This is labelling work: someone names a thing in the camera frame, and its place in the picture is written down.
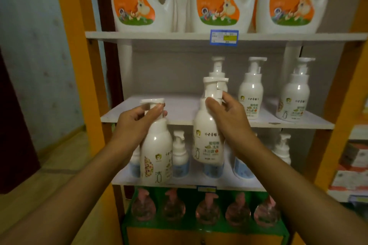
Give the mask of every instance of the white shelf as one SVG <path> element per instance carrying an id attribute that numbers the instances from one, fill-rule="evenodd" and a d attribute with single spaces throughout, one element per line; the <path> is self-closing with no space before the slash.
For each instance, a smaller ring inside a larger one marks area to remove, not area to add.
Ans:
<path id="1" fill-rule="evenodd" d="M 351 195 L 354 196 L 368 196 L 368 191 L 336 191 L 328 190 L 327 193 L 338 202 L 348 202 Z"/>
<path id="2" fill-rule="evenodd" d="M 178 94 L 147 94 L 135 95 L 119 104 L 101 117 L 101 122 L 116 123 L 120 113 L 139 106 L 141 99 L 165 98 L 165 110 L 168 111 L 168 124 L 170 125 L 193 125 L 193 120 L 199 108 L 199 95 Z M 278 100 L 264 98 L 260 108 L 260 116 L 256 120 L 250 120 L 251 127 L 259 128 L 299 128 L 299 129 L 333 129 L 334 124 L 316 116 L 308 111 L 304 112 L 302 120 L 298 123 L 287 122 L 278 119 L 276 112 Z"/>
<path id="3" fill-rule="evenodd" d="M 144 32 L 104 32 L 86 31 L 86 38 L 116 43 L 117 40 L 157 40 L 157 41 L 205 41 L 209 44 L 209 33 L 144 33 Z M 366 41 L 367 33 L 316 33 L 316 34 L 261 34 L 241 33 L 238 41 L 260 42 L 304 42 L 303 44 L 316 44 L 320 42 L 349 42 Z"/>
<path id="4" fill-rule="evenodd" d="M 368 140 L 368 125 L 355 125 L 349 137 L 350 140 Z"/>
<path id="5" fill-rule="evenodd" d="M 191 152 L 191 141 L 186 142 L 186 149 Z M 175 187 L 175 188 L 197 188 L 197 186 L 216 186 L 218 190 L 239 190 L 239 191 L 265 191 L 257 178 L 242 180 L 237 178 L 233 171 L 234 156 L 231 149 L 225 143 L 225 164 L 222 177 L 213 179 L 205 176 L 202 173 L 203 165 L 194 160 L 190 155 L 190 170 L 189 174 L 184 178 L 171 178 L 166 184 L 159 185 L 160 187 Z M 142 185 L 140 178 L 131 176 L 129 165 L 123 168 L 114 177 L 113 184 L 117 185 Z"/>

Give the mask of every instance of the left hand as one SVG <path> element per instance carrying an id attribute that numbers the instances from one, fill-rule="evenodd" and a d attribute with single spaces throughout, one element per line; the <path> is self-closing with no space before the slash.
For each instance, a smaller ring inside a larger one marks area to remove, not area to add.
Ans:
<path id="1" fill-rule="evenodd" d="M 167 111 L 163 110 L 164 106 L 165 104 L 158 103 L 146 115 L 144 115 L 144 112 L 150 108 L 149 104 L 141 105 L 120 114 L 114 134 L 108 145 L 114 147 L 124 166 L 128 164 L 133 151 L 147 135 L 152 123 L 161 114 L 163 116 L 168 114 Z"/>

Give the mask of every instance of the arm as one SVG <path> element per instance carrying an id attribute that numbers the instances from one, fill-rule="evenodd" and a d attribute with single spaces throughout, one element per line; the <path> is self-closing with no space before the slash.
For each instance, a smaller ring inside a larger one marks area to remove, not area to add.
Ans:
<path id="1" fill-rule="evenodd" d="M 111 141 L 67 184 L 1 235 L 0 244 L 70 244 L 99 197 L 128 164 L 133 150 L 162 112 L 162 104 L 146 116 L 144 106 L 123 112 Z"/>
<path id="2" fill-rule="evenodd" d="M 226 92 L 226 106 L 206 105 L 236 156 L 252 170 L 306 244 L 368 244 L 368 225 L 264 147 L 244 107 Z"/>

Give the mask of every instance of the floor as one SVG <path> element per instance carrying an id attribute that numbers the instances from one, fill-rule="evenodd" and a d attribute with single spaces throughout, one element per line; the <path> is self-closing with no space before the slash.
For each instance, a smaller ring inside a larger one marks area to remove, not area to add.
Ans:
<path id="1" fill-rule="evenodd" d="M 65 184 L 91 159 L 86 132 L 80 132 L 40 159 L 42 168 L 6 195 L 0 195 L 0 233 L 35 209 Z M 104 232 L 99 203 L 92 210 L 73 241 L 79 244 L 103 244 Z"/>

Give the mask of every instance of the hand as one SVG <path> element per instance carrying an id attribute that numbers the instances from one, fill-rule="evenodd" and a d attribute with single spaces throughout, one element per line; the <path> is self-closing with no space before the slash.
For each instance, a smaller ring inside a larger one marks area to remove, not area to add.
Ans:
<path id="1" fill-rule="evenodd" d="M 249 125 L 243 105 L 226 92 L 222 93 L 222 99 L 225 104 L 221 106 L 208 97 L 206 106 L 232 150 L 238 153 L 259 142 Z"/>
<path id="2" fill-rule="evenodd" d="M 158 103 L 150 109 L 149 104 L 144 104 L 120 114 L 109 145 L 121 156 L 124 166 L 128 164 L 133 151 L 147 135 L 152 123 L 161 114 L 167 116 L 168 112 L 163 110 L 164 106 L 165 104 Z"/>

